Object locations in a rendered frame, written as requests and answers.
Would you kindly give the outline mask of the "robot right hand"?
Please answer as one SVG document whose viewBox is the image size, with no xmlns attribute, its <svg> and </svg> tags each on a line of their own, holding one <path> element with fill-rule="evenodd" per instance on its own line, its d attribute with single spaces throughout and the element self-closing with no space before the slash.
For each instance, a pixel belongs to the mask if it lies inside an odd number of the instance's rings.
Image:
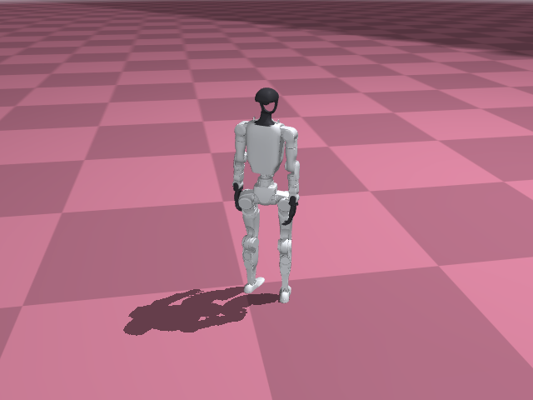
<svg viewBox="0 0 533 400">
<path fill-rule="evenodd" d="M 298 202 L 296 202 L 296 197 L 294 196 L 291 196 L 290 197 L 290 202 L 289 202 L 289 205 L 291 205 L 291 209 L 290 209 L 290 212 L 289 212 L 289 218 L 287 221 L 284 221 L 284 223 L 282 223 L 282 225 L 287 225 L 291 222 L 291 220 L 293 219 L 295 213 L 296 213 L 296 206 L 298 205 Z"/>
</svg>

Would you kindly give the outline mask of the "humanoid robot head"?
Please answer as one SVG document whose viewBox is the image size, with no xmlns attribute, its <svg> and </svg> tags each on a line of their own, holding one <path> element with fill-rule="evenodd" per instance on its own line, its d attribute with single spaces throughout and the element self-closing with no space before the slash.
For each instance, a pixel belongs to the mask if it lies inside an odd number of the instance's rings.
<svg viewBox="0 0 533 400">
<path fill-rule="evenodd" d="M 262 88 L 257 92 L 255 96 L 255 101 L 260 103 L 262 111 L 259 120 L 254 122 L 256 123 L 255 125 L 270 127 L 269 125 L 275 124 L 271 120 L 271 115 L 276 111 L 278 98 L 279 94 L 277 93 L 277 91 L 269 87 Z M 274 109 L 271 112 L 267 111 L 264 108 L 264 105 L 268 105 L 269 103 L 273 102 L 275 103 Z"/>
</svg>

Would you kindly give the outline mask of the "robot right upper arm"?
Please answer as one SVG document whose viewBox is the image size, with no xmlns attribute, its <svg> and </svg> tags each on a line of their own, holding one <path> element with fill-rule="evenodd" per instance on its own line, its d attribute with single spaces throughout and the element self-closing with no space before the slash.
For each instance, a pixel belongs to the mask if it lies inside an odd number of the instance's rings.
<svg viewBox="0 0 533 400">
<path fill-rule="evenodd" d="M 286 163 L 285 169 L 288 172 L 293 173 L 295 170 L 295 164 L 297 162 L 297 139 L 298 132 L 293 127 L 281 126 L 281 137 L 286 142 Z"/>
</svg>

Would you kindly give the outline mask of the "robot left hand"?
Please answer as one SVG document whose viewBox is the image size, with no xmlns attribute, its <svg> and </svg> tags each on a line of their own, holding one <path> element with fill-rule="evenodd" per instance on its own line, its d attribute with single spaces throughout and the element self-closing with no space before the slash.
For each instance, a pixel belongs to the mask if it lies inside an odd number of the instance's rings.
<svg viewBox="0 0 533 400">
<path fill-rule="evenodd" d="M 239 207 L 239 203 L 238 203 L 238 199 L 239 199 L 240 193 L 242 192 L 242 189 L 243 189 L 243 186 L 239 188 L 236 182 L 233 183 L 233 190 L 235 191 L 235 195 L 234 195 L 235 206 L 238 211 L 242 210 L 242 208 Z"/>
</svg>

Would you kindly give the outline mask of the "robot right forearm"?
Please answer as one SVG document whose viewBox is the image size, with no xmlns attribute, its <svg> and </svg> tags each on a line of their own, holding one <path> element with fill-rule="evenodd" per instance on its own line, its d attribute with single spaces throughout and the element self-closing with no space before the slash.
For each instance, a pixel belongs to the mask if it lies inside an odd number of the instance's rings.
<svg viewBox="0 0 533 400">
<path fill-rule="evenodd" d="M 294 196 L 296 197 L 296 203 L 299 200 L 299 172 L 300 172 L 300 163 L 297 161 L 295 164 L 295 170 L 292 173 L 289 173 L 287 175 L 288 179 L 288 192 L 289 197 L 288 200 L 290 202 L 290 197 Z"/>
</svg>

